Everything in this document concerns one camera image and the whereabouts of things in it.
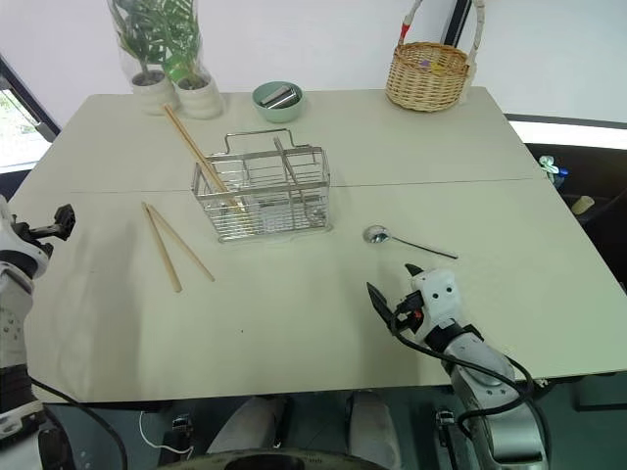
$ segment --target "stainless steel utensil holder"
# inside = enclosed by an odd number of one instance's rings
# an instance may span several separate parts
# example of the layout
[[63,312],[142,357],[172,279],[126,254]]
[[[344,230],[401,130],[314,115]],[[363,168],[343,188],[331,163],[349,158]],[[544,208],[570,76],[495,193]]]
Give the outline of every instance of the stainless steel utensil holder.
[[[234,137],[285,134],[291,147],[274,139],[272,150],[234,153]],[[221,242],[305,230],[328,230],[329,167],[324,150],[296,145],[289,129],[237,132],[224,136],[226,151],[212,154],[212,165],[228,192],[219,192],[199,166],[192,192]]]

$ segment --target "small bowl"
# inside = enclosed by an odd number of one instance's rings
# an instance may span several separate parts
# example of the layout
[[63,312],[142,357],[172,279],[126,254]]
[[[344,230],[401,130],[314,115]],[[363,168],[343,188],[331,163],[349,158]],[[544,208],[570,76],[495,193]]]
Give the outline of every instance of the small bowl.
[[[278,110],[270,110],[260,105],[263,98],[272,93],[274,90],[277,90],[282,85],[294,88],[299,98],[295,104],[288,108],[280,108]],[[268,83],[258,86],[253,92],[253,104],[255,105],[255,108],[257,108],[257,111],[259,111],[259,114],[262,115],[265,120],[269,120],[270,122],[288,122],[297,118],[303,110],[304,101],[303,90],[301,90],[298,85],[290,83],[289,81],[269,81]]]

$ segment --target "chopstick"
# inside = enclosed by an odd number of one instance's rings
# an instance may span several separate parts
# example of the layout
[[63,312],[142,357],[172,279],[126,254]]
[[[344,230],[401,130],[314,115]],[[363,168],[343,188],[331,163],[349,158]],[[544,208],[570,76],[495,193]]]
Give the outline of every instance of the chopstick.
[[192,251],[191,248],[183,241],[182,238],[176,233],[176,231],[171,227],[167,220],[163,218],[163,216],[150,204],[146,205],[148,209],[148,213],[153,216],[161,225],[165,228],[167,233],[174,239],[174,241],[178,244],[178,246],[194,261],[194,264],[198,266],[198,268],[203,271],[203,273],[209,278],[210,281],[215,282],[216,279],[211,274],[211,272],[207,269],[207,267],[203,264],[202,261],[196,256],[196,254]]
[[200,151],[200,149],[198,148],[198,145],[196,145],[196,142],[194,142],[194,139],[192,139],[192,137],[189,135],[189,132],[187,132],[187,129],[185,128],[183,123],[180,121],[178,116],[174,113],[172,108],[169,105],[164,105],[164,111],[166,111],[166,116],[168,116],[169,121],[180,134],[181,139],[183,139],[183,142],[185,142],[185,144],[187,145],[187,148],[192,153],[192,156],[196,160],[196,163],[200,167],[205,177],[208,180],[212,180],[215,186],[217,186],[217,188],[222,193],[227,193],[228,188],[226,188],[226,185],[222,182],[221,179],[219,179],[219,176],[217,175],[216,170],[213,169],[209,164],[207,164],[207,161],[205,160],[205,156]]
[[176,275],[176,271],[174,270],[172,261],[169,258],[168,250],[166,250],[166,245],[164,245],[164,240],[161,238],[161,235],[159,234],[159,231],[155,226],[155,220],[150,213],[150,209],[148,208],[148,205],[144,202],[141,203],[141,207],[146,214],[146,218],[148,219],[148,225],[150,226],[150,231],[152,232],[155,243],[157,244],[157,248],[159,249],[159,255],[161,256],[161,259],[164,262],[164,266],[166,267],[166,271],[168,272],[169,282],[172,284],[172,288],[175,292],[180,292],[183,288],[180,285],[180,281],[178,280],[178,276]]

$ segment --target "stainless steel spoon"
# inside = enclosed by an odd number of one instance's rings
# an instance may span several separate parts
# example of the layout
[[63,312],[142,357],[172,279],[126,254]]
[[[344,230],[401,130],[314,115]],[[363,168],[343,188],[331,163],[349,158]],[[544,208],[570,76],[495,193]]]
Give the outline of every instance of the stainless steel spoon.
[[410,243],[406,240],[401,240],[393,236],[390,231],[385,228],[383,225],[370,225],[363,231],[363,239],[367,243],[383,243],[388,240],[396,240],[397,242],[405,243],[406,245],[410,245],[414,248],[420,248],[425,252],[435,253],[436,255],[441,255],[443,257],[458,259],[459,257],[455,253],[445,252],[444,250],[436,250],[435,248],[426,247],[424,245],[416,245],[415,243]]

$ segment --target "black cable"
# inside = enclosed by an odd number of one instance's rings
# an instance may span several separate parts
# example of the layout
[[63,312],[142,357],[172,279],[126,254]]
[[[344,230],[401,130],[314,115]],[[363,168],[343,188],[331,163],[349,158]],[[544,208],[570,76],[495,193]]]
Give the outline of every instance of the black cable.
[[470,431],[463,425],[463,422],[473,418],[473,417],[480,417],[480,416],[489,416],[492,414],[499,414],[499,413],[503,413],[505,411],[509,411],[510,409],[514,409],[517,406],[519,406],[520,404],[522,404],[525,401],[529,401],[531,399],[531,395],[533,394],[533,390],[534,390],[534,382],[533,382],[533,378],[531,377],[531,374],[529,374],[529,372],[527,371],[527,369],[525,369],[522,365],[520,365],[518,362],[516,362],[515,360],[511,359],[510,357],[508,357],[507,359],[509,360],[509,362],[511,362],[511,364],[517,368],[518,370],[520,370],[520,372],[522,372],[522,374],[525,376],[525,383],[527,385],[526,389],[521,390],[518,387],[518,384],[515,383],[515,381],[509,379],[508,377],[506,377],[505,375],[502,375],[498,372],[495,372],[494,370],[488,369],[486,367],[483,367],[479,364],[475,364],[473,362],[468,362],[467,360],[463,360],[463,359],[459,359],[457,357],[454,357],[452,355],[448,355],[448,354],[443,354],[441,352],[435,352],[432,350],[429,350],[428,348],[419,345],[418,343],[415,343],[413,341],[408,340],[407,338],[405,338],[401,332],[398,330],[397,328],[397,324],[396,324],[396,320],[397,320],[398,314],[395,315],[391,320],[390,320],[390,331],[392,332],[392,335],[399,340],[401,343],[403,343],[405,346],[416,350],[420,353],[424,353],[426,355],[429,355],[431,357],[435,357],[436,359],[440,359],[440,360],[445,360],[447,362],[450,362],[452,364],[456,364],[459,365],[461,367],[467,367],[470,369],[474,369],[478,372],[481,372],[483,374],[489,375],[491,377],[494,377],[495,379],[500,380],[501,382],[505,383],[506,385],[509,385],[510,387],[512,387],[514,390],[516,390],[518,392],[518,397],[513,399],[512,401],[510,401],[509,403],[503,404],[501,406],[495,406],[492,408],[485,408],[485,409],[476,409],[476,410],[472,410],[472,411],[466,411],[466,413],[463,413],[462,415],[459,416],[458,418],[458,426],[459,429],[463,432],[463,434],[469,438],[472,439]]
[[75,399],[64,394],[63,392],[59,392],[57,389],[53,389],[49,385],[39,382],[37,379],[33,379],[32,377],[30,377],[30,381],[32,382],[32,385],[35,385],[39,387],[41,390],[45,390],[49,394],[55,395],[59,397],[60,399],[67,401],[69,404],[77,407],[83,413],[89,416],[91,419],[96,421],[96,423],[98,423],[109,434],[109,436],[112,437],[112,439],[116,443],[116,446],[118,446],[118,449],[120,451],[121,469],[122,470],[128,469],[128,456],[126,455],[126,447],[124,446],[124,442],[121,440],[121,437],[116,432],[116,430],[107,421],[105,421],[102,417],[100,417],[100,415],[98,415],[96,412],[92,411],[87,406],[82,404],[80,401],[76,401]]

